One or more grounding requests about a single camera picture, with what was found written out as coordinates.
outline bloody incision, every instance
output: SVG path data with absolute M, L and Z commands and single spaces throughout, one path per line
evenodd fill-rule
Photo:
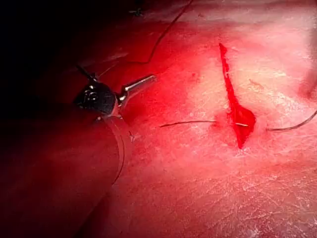
M 229 77 L 229 65 L 227 64 L 225 57 L 225 54 L 227 53 L 227 48 L 221 43 L 219 43 L 219 48 L 222 62 L 222 72 L 230 106 L 230 112 L 228 116 L 232 120 L 232 126 L 237 135 L 238 147 L 242 149 L 244 143 L 254 129 L 256 118 L 250 110 L 242 107 L 239 104 L 238 99 L 234 95 L 233 86 Z M 246 124 L 248 126 L 239 126 L 237 123 Z

